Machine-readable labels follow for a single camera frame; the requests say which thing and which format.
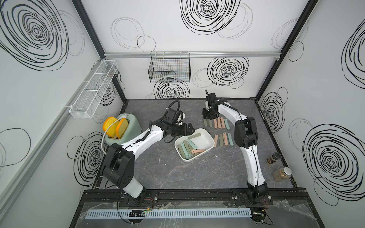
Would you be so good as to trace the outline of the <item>pink folding fruit knife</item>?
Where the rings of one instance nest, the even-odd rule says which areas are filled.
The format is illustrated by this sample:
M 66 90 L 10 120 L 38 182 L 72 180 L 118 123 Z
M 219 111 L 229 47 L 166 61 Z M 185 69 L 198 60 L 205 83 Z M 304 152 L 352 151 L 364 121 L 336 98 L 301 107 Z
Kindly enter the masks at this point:
M 217 128 L 218 128 L 217 119 L 215 118 L 215 119 L 213 120 L 213 122 L 214 122 L 214 128 L 215 128 L 215 129 L 217 129 Z

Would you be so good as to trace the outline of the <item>teal folding fruit knife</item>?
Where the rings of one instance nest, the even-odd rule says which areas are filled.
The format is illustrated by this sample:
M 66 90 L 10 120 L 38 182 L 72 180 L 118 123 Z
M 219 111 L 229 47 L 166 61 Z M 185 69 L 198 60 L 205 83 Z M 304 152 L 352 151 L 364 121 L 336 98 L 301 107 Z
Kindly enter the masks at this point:
M 225 122 L 226 129 L 230 130 L 229 122 L 226 118 L 224 118 L 224 122 Z

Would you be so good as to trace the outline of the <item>pink knife second row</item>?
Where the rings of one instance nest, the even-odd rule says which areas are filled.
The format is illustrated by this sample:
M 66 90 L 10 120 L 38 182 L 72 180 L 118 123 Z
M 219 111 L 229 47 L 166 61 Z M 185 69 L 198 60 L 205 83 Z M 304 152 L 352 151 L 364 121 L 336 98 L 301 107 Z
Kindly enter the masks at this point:
M 228 145 L 228 136 L 227 133 L 223 133 L 223 140 L 224 140 L 224 144 Z

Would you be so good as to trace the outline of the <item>white plastic storage box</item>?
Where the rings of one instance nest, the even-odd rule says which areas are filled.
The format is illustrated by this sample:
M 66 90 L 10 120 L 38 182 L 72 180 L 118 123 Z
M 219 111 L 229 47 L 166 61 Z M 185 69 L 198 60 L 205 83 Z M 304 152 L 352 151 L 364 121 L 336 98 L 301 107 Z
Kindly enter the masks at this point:
M 197 133 L 201 133 L 201 136 L 191 139 L 191 140 L 188 139 L 189 136 L 182 136 L 182 137 L 178 138 L 174 143 L 175 150 L 177 151 L 179 157 L 184 162 L 191 162 L 194 159 L 197 159 L 200 156 L 206 154 L 214 147 L 214 139 L 211 137 L 211 135 L 208 133 L 207 130 L 205 130 L 203 128 L 199 128 L 199 129 L 195 130 L 194 134 L 197 134 Z M 180 147 L 180 143 L 185 144 L 185 147 L 190 155 L 189 159 L 185 159 L 182 148 Z M 205 149 L 206 151 L 204 153 L 199 153 L 199 154 L 191 153 L 191 150 L 197 150 L 197 149 Z

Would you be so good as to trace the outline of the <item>teal knife second row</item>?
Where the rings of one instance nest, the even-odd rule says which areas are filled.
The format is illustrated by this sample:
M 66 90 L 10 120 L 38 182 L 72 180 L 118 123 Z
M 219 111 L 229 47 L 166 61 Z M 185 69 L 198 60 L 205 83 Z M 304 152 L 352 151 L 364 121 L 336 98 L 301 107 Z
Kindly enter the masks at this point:
M 228 136 L 229 144 L 230 144 L 231 146 L 234 146 L 234 142 L 233 142 L 233 139 L 232 139 L 232 135 L 231 135 L 231 133 L 227 133 L 227 136 Z

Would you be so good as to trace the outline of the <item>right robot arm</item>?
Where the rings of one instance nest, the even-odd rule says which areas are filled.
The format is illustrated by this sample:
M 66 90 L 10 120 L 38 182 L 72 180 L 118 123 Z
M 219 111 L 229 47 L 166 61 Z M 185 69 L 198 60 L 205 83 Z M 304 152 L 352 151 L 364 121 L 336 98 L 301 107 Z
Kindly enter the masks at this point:
M 204 119 L 215 119 L 220 115 L 234 124 L 233 139 L 243 153 L 247 169 L 247 197 L 252 204 L 260 203 L 268 196 L 268 186 L 262 174 L 258 157 L 258 132 L 256 120 L 247 117 L 215 93 L 206 93 L 206 107 L 202 110 Z

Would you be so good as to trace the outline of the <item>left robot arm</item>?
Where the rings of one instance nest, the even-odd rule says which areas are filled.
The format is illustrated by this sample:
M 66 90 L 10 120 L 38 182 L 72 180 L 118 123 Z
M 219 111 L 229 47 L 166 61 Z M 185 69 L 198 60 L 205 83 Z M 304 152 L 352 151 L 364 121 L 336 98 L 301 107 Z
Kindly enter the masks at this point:
M 180 110 L 168 108 L 164 115 L 150 123 L 149 128 L 134 139 L 121 145 L 114 143 L 106 151 L 100 173 L 135 199 L 143 198 L 145 187 L 134 177 L 136 159 L 154 143 L 171 135 L 193 135 L 191 123 L 183 123 L 184 114 Z

